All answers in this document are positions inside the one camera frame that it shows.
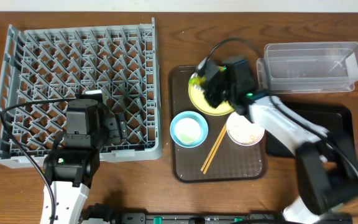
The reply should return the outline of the green snack wrapper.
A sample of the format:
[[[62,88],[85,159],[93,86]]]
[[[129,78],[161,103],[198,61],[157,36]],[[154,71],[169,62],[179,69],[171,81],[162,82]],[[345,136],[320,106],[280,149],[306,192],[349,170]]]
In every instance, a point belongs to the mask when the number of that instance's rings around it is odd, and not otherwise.
[[[203,89],[204,82],[205,82],[205,77],[195,76],[189,79],[188,85],[193,86],[195,88]]]

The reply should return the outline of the white plastic cup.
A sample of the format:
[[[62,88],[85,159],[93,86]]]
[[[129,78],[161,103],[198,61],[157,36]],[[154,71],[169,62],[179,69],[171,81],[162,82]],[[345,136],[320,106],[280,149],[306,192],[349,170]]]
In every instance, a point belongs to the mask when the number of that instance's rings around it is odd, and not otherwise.
[[[201,136],[199,123],[192,118],[180,119],[174,129],[175,136],[183,144],[192,144]]]

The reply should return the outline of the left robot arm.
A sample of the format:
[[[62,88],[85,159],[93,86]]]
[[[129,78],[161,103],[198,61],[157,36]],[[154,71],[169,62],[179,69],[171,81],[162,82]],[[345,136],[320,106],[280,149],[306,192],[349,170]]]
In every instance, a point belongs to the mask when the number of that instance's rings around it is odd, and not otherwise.
[[[113,129],[118,141],[127,136],[124,114],[114,114],[91,98],[70,101],[66,122],[67,131],[58,137],[63,147],[54,144],[43,164],[47,183],[41,223],[78,223],[100,166],[101,150]]]

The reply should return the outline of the pink bowl with rice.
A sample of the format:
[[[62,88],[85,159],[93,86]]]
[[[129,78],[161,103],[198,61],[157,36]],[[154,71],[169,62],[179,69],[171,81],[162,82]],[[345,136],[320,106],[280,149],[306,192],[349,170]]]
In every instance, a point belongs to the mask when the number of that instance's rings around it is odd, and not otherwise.
[[[245,116],[233,112],[226,121],[226,132],[234,143],[253,146],[262,140],[265,129],[251,123]]]

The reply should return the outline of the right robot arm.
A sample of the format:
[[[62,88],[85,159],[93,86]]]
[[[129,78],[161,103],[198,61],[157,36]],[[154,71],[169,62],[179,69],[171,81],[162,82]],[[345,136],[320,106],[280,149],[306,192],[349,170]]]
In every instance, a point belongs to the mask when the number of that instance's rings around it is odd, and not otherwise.
[[[358,159],[352,138],[331,132],[258,90],[249,63],[230,58],[217,65],[206,57],[196,68],[208,104],[228,102],[279,140],[295,157],[298,198],[282,212],[287,223],[318,223],[358,197]]]

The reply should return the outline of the light blue bowl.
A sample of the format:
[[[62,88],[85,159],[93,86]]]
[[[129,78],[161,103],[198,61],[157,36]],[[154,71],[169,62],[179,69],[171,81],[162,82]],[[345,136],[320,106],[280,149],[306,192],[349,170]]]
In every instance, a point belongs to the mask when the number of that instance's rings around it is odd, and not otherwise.
[[[182,142],[180,142],[177,137],[175,136],[175,125],[176,123],[180,120],[180,119],[183,119],[183,118],[192,118],[192,119],[195,119],[200,127],[201,127],[201,136],[199,137],[199,139],[192,143],[192,144],[183,144]],[[209,127],[208,127],[208,123],[206,121],[206,119],[200,115],[199,113],[195,112],[195,111],[184,111],[184,112],[181,112],[179,114],[177,114],[173,119],[172,119],[172,122],[170,124],[170,135],[171,135],[171,138],[174,140],[174,142],[181,146],[181,147],[185,147],[185,148],[193,148],[193,147],[198,147],[200,146],[207,138],[208,136],[208,132],[209,132]]]

